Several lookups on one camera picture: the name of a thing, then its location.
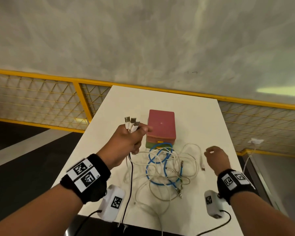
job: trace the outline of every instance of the pink lid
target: pink lid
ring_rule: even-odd
[[[176,139],[175,113],[160,110],[150,110],[148,126],[153,127],[147,137],[161,139]]]

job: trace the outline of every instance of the black wristband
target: black wristband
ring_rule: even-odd
[[[223,197],[230,205],[230,199],[233,194],[241,191],[250,191],[256,193],[256,188],[248,178],[239,171],[227,169],[217,177],[217,188],[219,195]]]
[[[109,177],[108,167],[98,155],[92,154],[69,169],[60,184],[73,190],[86,204],[89,201],[99,201],[105,196]]]

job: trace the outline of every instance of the person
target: person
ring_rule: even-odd
[[[130,152],[139,152],[142,138],[148,131],[151,131],[150,127],[140,124],[137,131],[128,133],[125,125],[120,125],[97,155],[111,170],[119,166]],[[228,156],[221,148],[209,147],[204,154],[217,176],[231,169]],[[230,204],[245,236],[295,235],[295,222],[257,194],[245,191],[235,193],[230,198]],[[3,219],[0,236],[63,235],[82,206],[81,198],[73,190],[58,184]]]

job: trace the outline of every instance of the white table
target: white table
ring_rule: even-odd
[[[125,116],[137,117],[138,121],[147,123],[150,109],[173,111],[175,113],[177,134],[174,145],[175,150],[181,150],[186,143],[196,143],[201,147],[202,152],[207,147],[216,145],[224,149],[228,154],[232,168],[241,170],[216,99],[113,86],[54,185],[60,182],[66,170],[76,162],[92,153],[96,153],[109,140],[117,126],[124,123]],[[145,150],[145,137],[140,150]],[[147,163],[146,157],[143,156],[133,156],[132,159],[133,161],[144,160]],[[206,170],[199,171],[199,174],[191,181],[191,184],[184,186],[183,198],[174,199],[169,210],[161,216],[165,232],[195,236],[228,220],[228,215],[223,219],[217,220],[207,214],[204,192],[209,189],[217,192],[217,178],[213,170],[208,166],[205,157],[204,163]],[[126,169],[126,161],[124,160],[120,166],[111,171],[111,177],[107,182],[108,186],[114,184],[126,190],[126,198],[121,206],[116,222],[119,222],[122,217],[130,193],[130,184],[123,181]],[[134,166],[133,178],[144,174],[142,167]],[[124,223],[160,230],[157,218],[146,213],[137,204],[134,204],[136,189],[146,180],[145,177],[134,180],[132,198]],[[165,208],[167,205],[166,202],[161,202],[152,196],[148,185],[140,191],[139,198],[141,202],[145,202],[155,209]],[[100,203],[101,201],[87,203],[79,214],[89,215],[98,209]],[[232,215],[231,222],[211,232],[210,235],[243,235],[232,208],[225,203],[224,209]]]

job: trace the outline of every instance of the concrete wall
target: concrete wall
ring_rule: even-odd
[[[295,220],[295,158],[254,154],[253,160],[281,212]]]
[[[0,0],[0,69],[294,103],[295,0]]]

